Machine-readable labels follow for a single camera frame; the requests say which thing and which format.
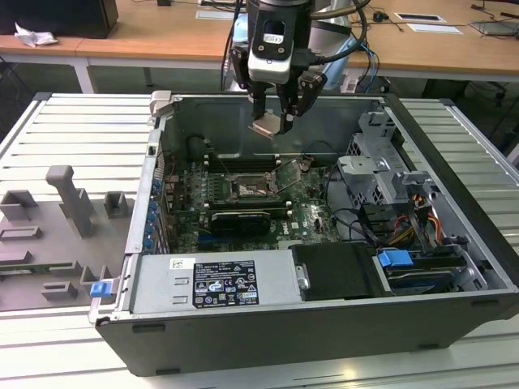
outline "black object on desk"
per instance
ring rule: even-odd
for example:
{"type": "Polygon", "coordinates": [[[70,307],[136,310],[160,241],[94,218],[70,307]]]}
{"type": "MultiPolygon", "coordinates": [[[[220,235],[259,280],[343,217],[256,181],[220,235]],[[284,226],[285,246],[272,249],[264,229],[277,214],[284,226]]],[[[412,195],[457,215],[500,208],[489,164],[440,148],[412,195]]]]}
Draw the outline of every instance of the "black object on desk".
{"type": "Polygon", "coordinates": [[[115,0],[0,0],[0,34],[14,34],[18,23],[34,32],[106,38],[117,19],[115,0]]]}

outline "blue plastic latch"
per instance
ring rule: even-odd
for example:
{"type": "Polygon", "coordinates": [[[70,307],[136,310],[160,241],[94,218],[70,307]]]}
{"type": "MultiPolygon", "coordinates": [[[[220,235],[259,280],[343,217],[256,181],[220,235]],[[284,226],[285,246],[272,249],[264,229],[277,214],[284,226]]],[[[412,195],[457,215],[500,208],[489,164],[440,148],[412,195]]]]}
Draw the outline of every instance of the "blue plastic latch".
{"type": "Polygon", "coordinates": [[[97,281],[90,288],[90,297],[107,298],[112,296],[112,281],[97,281]]]}
{"type": "Polygon", "coordinates": [[[377,256],[382,267],[414,265],[413,259],[407,250],[384,250],[377,256]]]}

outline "robotic arm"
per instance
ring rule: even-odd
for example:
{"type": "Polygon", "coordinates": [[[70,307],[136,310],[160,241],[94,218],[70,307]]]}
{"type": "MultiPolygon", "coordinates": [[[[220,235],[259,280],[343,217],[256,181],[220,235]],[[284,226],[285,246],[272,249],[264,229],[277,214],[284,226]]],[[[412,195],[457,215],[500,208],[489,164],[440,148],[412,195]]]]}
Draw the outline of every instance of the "robotic arm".
{"type": "Polygon", "coordinates": [[[314,12],[314,0],[249,0],[248,47],[236,45],[230,58],[241,89],[252,100],[253,130],[272,138],[288,132],[296,116],[302,116],[319,96],[327,78],[309,71],[353,53],[364,41],[367,21],[362,8],[370,0],[333,11],[314,12]],[[312,20],[331,19],[358,12],[362,32],[349,49],[331,57],[320,57],[308,48],[312,20]],[[281,117],[265,112],[265,92],[275,87],[281,102],[281,117]]]}

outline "barcode sticker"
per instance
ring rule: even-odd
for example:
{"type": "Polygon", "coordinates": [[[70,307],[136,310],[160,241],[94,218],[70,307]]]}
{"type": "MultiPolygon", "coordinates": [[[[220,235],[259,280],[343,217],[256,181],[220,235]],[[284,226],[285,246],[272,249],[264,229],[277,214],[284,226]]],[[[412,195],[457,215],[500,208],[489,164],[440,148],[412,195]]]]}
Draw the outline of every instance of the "barcode sticker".
{"type": "Polygon", "coordinates": [[[192,269],[195,266],[195,258],[172,258],[169,260],[169,269],[192,269]]]}

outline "paper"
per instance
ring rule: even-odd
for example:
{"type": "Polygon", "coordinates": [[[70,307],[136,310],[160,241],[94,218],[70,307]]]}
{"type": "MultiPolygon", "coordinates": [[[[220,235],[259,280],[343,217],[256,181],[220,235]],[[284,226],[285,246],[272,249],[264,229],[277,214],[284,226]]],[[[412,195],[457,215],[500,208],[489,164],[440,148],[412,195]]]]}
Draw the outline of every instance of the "paper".
{"type": "Polygon", "coordinates": [[[409,28],[415,32],[438,32],[440,34],[462,34],[460,30],[451,26],[442,26],[439,24],[415,24],[407,23],[409,28]]]}
{"type": "Polygon", "coordinates": [[[24,45],[36,47],[36,45],[52,45],[53,43],[58,43],[58,40],[54,38],[54,35],[50,32],[34,32],[21,28],[18,24],[15,24],[15,26],[15,36],[24,45]]]}

